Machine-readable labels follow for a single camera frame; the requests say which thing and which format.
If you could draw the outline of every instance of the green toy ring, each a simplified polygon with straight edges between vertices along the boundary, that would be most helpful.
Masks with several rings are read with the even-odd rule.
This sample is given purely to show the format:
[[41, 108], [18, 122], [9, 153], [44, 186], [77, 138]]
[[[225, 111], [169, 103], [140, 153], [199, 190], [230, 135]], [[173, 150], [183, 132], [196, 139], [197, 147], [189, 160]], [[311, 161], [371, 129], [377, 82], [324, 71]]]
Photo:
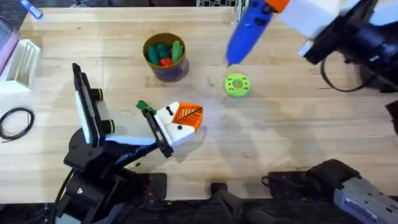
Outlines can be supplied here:
[[229, 96], [244, 97], [250, 92], [250, 80], [243, 74], [228, 75], [224, 81], [224, 89]]

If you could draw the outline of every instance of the pink container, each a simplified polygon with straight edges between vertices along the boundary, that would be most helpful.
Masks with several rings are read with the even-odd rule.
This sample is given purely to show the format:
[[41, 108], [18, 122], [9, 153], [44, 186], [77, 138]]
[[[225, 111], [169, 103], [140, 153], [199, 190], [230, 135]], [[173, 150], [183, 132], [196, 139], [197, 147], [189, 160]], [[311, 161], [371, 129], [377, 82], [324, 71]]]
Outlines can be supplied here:
[[0, 75], [18, 40], [18, 31], [0, 17]]

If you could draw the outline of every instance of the black mount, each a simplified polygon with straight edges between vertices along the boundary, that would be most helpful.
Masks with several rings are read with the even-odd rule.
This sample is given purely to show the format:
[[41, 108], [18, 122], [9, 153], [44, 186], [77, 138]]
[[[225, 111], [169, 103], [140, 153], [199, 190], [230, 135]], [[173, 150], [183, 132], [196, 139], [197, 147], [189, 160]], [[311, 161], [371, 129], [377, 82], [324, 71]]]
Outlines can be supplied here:
[[346, 63], [362, 68], [361, 77], [376, 75], [371, 86], [382, 93], [398, 91], [398, 22], [384, 26], [369, 23], [378, 0], [362, 0], [347, 14], [338, 16], [313, 41], [305, 54], [312, 64], [338, 51]]
[[170, 157], [174, 152], [159, 128], [154, 112], [142, 110], [156, 138], [155, 143], [133, 146], [106, 141], [106, 135], [111, 134], [116, 127], [113, 120], [101, 120], [96, 103], [103, 100], [103, 91], [92, 89], [86, 74], [75, 63], [73, 74], [75, 90], [90, 133], [90, 143], [87, 143], [82, 129], [69, 142], [69, 151], [63, 162], [74, 172], [57, 204], [56, 216], [62, 217], [66, 213], [82, 224], [100, 220], [110, 223], [109, 213], [116, 207], [121, 209], [124, 203], [143, 202], [149, 196], [163, 200], [167, 189], [165, 174], [137, 174], [124, 168], [157, 148], [165, 157]]
[[336, 160], [322, 162], [306, 172], [270, 172], [266, 184], [276, 200], [311, 198], [333, 203], [335, 190], [352, 178], [362, 179], [358, 171]]
[[299, 224], [291, 218], [276, 218], [264, 211], [258, 203], [240, 199], [231, 194], [224, 183], [214, 183], [210, 186], [210, 190], [211, 197], [220, 201], [231, 224]]

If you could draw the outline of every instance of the sticker label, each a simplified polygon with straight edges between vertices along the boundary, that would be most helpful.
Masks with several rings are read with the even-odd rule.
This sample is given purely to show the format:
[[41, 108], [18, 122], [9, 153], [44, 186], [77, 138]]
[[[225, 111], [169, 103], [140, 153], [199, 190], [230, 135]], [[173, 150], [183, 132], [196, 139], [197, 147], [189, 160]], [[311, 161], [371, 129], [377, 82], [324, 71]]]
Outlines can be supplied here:
[[363, 208], [358, 203], [356, 203], [354, 200], [351, 200], [350, 198], [345, 198], [344, 205], [351, 208], [352, 210], [354, 210], [357, 215], [362, 216], [366, 220], [368, 220], [372, 223], [377, 222], [377, 215], [373, 214], [368, 209]]

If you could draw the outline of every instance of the orange striped object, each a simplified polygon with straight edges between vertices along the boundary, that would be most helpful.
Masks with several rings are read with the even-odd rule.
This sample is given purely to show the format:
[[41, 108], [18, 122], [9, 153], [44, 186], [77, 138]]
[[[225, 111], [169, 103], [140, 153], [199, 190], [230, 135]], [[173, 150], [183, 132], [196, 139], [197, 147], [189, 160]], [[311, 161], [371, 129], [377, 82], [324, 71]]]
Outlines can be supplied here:
[[193, 126], [198, 131], [203, 119], [203, 108], [194, 103], [180, 103], [173, 123]]
[[265, 0], [270, 7], [274, 8], [278, 12], [282, 12], [285, 7], [288, 5], [290, 0]]

